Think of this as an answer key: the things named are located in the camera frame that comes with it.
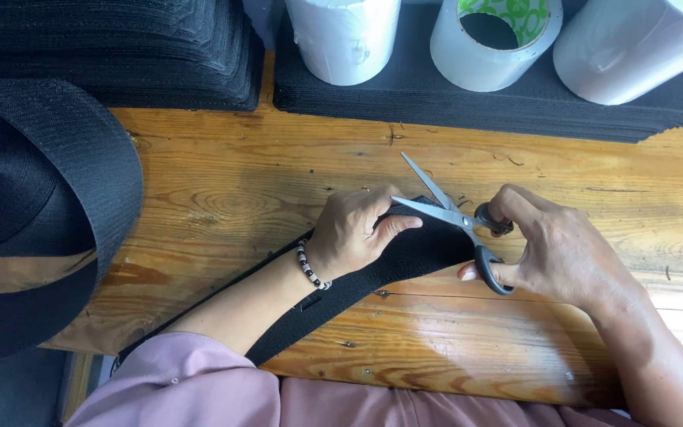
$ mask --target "fingernail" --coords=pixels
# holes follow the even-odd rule
[[[469,268],[463,273],[463,277],[461,280],[475,280],[476,279],[476,270],[473,268]]]
[[[410,219],[404,225],[408,226],[408,228],[410,228],[410,229],[416,229],[416,228],[421,227],[423,225],[423,221],[420,218]]]

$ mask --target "pink shirt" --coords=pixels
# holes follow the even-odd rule
[[[162,334],[128,356],[68,427],[639,427],[609,410],[279,379],[219,342]]]

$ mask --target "beaded bracelet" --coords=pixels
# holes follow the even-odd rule
[[[333,282],[333,280],[329,280],[328,282],[323,283],[309,268],[308,257],[304,256],[304,244],[307,242],[308,241],[303,238],[299,241],[299,245],[297,245],[297,258],[299,259],[299,266],[302,267],[302,271],[304,271],[304,273],[309,277],[309,281],[313,282],[313,285],[315,285],[315,287],[321,290],[326,290],[331,287],[331,283]]]

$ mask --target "pink sleeve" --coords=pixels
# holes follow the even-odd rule
[[[139,346],[67,427],[277,427],[279,380],[203,335],[161,334]]]

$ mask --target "black scissor handle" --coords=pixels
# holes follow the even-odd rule
[[[479,276],[487,284],[489,289],[499,295],[510,295],[513,293],[515,288],[513,286],[502,286],[497,283],[494,274],[492,274],[492,271],[489,269],[490,262],[505,264],[505,261],[502,258],[494,255],[486,246],[477,246],[474,249],[474,258],[476,259],[476,269],[479,271]]]
[[[507,225],[503,223],[498,223],[494,219],[492,219],[492,216],[489,215],[489,202],[485,201],[482,204],[476,208],[476,212],[474,213],[474,217],[478,218],[480,221],[483,222],[483,224],[486,224],[487,228],[494,231],[498,232],[499,234],[502,234],[503,236],[505,234],[508,234],[509,232],[513,231],[513,222],[510,221]]]

